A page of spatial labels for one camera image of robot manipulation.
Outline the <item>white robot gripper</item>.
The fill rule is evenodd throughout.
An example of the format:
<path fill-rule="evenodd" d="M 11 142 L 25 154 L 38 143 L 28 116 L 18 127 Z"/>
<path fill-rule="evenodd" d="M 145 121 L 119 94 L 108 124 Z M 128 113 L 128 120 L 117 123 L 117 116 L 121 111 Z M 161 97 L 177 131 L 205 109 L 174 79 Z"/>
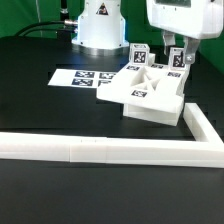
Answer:
<path fill-rule="evenodd" d="M 198 39 L 219 37 L 223 30 L 224 0 L 146 0 L 146 6 L 150 25 L 164 30 L 166 56 L 175 45 L 174 33 L 187 36 L 183 50 L 185 64 L 195 62 Z"/>

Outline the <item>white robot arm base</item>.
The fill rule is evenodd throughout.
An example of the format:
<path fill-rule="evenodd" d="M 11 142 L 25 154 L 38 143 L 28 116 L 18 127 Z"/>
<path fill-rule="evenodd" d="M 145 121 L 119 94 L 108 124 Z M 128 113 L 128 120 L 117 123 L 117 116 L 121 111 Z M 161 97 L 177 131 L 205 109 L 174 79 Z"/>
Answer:
<path fill-rule="evenodd" d="M 120 12 L 121 0 L 85 0 L 78 16 L 77 36 L 73 46 L 87 54 L 111 56 L 129 49 L 146 48 L 144 44 L 125 40 L 126 21 Z"/>

